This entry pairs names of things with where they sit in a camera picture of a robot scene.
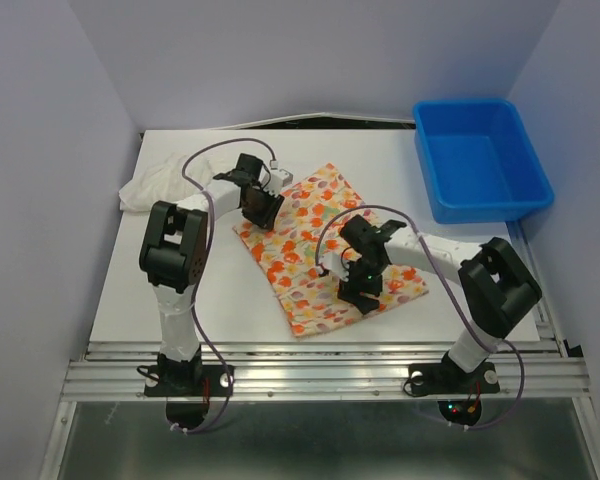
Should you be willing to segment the orange floral patterned skirt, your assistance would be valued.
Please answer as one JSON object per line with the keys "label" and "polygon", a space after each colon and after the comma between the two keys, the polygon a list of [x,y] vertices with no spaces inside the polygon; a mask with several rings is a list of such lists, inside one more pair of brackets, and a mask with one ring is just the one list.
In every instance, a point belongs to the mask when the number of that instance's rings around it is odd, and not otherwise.
{"label": "orange floral patterned skirt", "polygon": [[428,293],[415,268],[390,266],[383,273],[378,310],[364,315],[338,299],[338,279],[319,275],[315,253],[334,253],[347,261],[359,258],[339,236],[340,228],[353,215],[332,225],[328,222],[342,211],[362,205],[362,197],[331,163],[286,188],[282,195],[273,230],[266,232],[244,220],[234,231],[264,272],[294,338],[306,339],[354,325]]}

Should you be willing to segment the white ruffled skirt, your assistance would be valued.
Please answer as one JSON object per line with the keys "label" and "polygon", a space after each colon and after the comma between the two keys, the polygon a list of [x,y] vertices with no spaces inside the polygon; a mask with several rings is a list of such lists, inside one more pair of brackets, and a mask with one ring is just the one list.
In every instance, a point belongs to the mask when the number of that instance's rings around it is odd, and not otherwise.
{"label": "white ruffled skirt", "polygon": [[[162,163],[142,168],[119,190],[120,210],[145,213],[157,201],[175,203],[198,192],[199,189],[182,176],[187,159],[187,155],[171,154]],[[186,173],[206,187],[215,174],[228,167],[228,160],[222,155],[205,153],[188,165]]]}

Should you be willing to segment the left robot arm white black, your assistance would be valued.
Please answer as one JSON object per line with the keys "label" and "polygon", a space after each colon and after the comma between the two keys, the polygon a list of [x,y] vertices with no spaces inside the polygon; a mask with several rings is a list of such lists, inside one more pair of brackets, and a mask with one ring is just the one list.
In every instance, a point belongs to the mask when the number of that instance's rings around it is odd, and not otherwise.
{"label": "left robot arm white black", "polygon": [[256,227],[273,229],[284,201],[282,190],[293,174],[273,159],[242,153],[236,165],[211,176],[206,183],[187,172],[183,178],[194,193],[176,202],[158,201],[150,210],[139,255],[156,296],[161,347],[154,370],[143,372],[157,386],[190,394],[203,378],[201,343],[194,320],[195,295],[203,275],[215,222],[239,211]]}

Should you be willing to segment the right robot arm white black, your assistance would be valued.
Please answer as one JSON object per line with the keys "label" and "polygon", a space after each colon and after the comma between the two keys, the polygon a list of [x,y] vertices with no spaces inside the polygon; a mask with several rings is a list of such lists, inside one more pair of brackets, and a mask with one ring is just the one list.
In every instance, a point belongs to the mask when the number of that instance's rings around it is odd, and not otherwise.
{"label": "right robot arm white black", "polygon": [[542,290],[512,245],[494,237],[480,244],[424,234],[389,220],[374,226],[361,215],[339,232],[358,254],[321,258],[339,279],[338,298],[366,315],[379,309],[382,274],[390,266],[409,266],[435,274],[464,324],[464,331],[434,367],[443,384],[462,390],[519,322],[539,303]]}

